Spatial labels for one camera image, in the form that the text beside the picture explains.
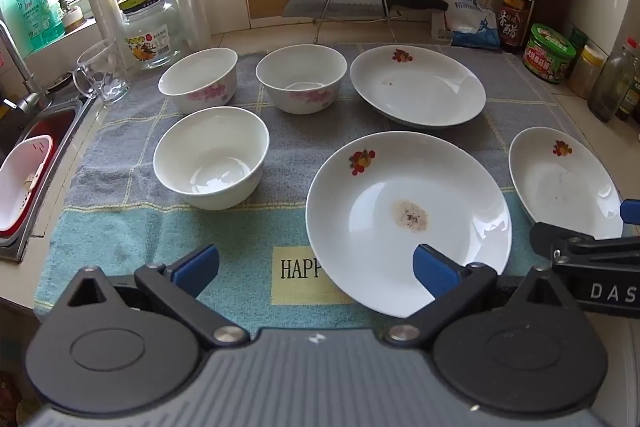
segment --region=bowl with pink flower pattern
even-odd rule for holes
[[[273,105],[292,114],[310,114],[331,105],[346,72],[347,60],[340,52],[317,44],[280,48],[255,68]]]
[[[184,57],[160,77],[158,89],[184,114],[225,105],[236,92],[238,54],[212,48]]]

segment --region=kitchen counter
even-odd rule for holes
[[[399,42],[437,43],[430,37],[428,24],[396,22],[394,29]],[[312,42],[314,34],[315,27],[311,24],[297,24],[243,30],[216,35],[213,39],[217,46],[232,48],[239,54],[244,54],[259,50],[274,50],[301,42]],[[389,41],[388,29],[384,25],[377,24],[327,23],[322,26],[319,39],[320,43],[366,44]],[[541,80],[540,85],[552,94],[555,104],[564,108],[572,118],[584,137],[585,145],[602,161],[622,197],[640,199],[640,183],[638,183],[640,126],[635,122],[623,123],[617,118],[604,124],[590,113],[584,100],[576,97],[566,87],[552,86]],[[23,262],[21,264],[0,263],[0,300],[6,304],[28,313],[33,313],[33,309],[38,307],[34,301],[34,293],[49,252],[53,229],[63,208],[66,192],[85,150],[92,143],[107,113],[107,108],[101,103],[95,103],[76,132],[49,187]],[[605,315],[593,315],[591,320],[607,346],[610,367],[603,391],[596,402],[596,411],[612,425],[631,425],[627,419],[635,418],[638,412],[636,397],[638,396],[639,368],[634,343],[635,339],[640,339],[640,321],[628,321]]]
[[[437,43],[430,36],[430,26],[425,23],[395,22],[394,29],[399,42],[415,44]],[[301,42],[312,42],[315,26],[295,24],[270,26],[212,36],[214,45],[227,47],[239,54],[254,51],[270,51]],[[325,23],[319,43],[328,42],[389,42],[390,34],[383,24],[347,25]],[[586,102],[575,96],[564,85],[545,84],[560,105],[572,118],[584,136],[585,145],[602,161],[609,171],[623,198],[640,199],[638,165],[640,165],[640,126],[614,118],[608,124],[596,119]],[[68,151],[62,158],[36,225],[20,264],[0,263],[0,299],[7,304],[32,311],[34,292],[40,272],[49,251],[51,233],[56,225],[65,200],[66,190],[75,174],[79,161],[92,142],[108,111],[101,103],[95,103],[78,128]]]

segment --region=plastic bag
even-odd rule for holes
[[[449,9],[445,20],[452,46],[500,49],[495,13],[478,6],[477,0],[445,0]]]

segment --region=green soap bottle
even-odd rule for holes
[[[34,50],[64,35],[60,7],[56,0],[15,0]]]

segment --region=sink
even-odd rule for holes
[[[17,263],[22,261],[24,248],[35,225],[47,189],[60,164],[60,159],[92,102],[93,100],[79,96],[77,91],[71,92],[71,95],[59,94],[51,106],[38,113],[20,134],[16,143],[33,136],[49,134],[53,138],[54,155],[31,200],[31,208],[29,208],[20,228],[9,237],[0,235],[0,259]]]

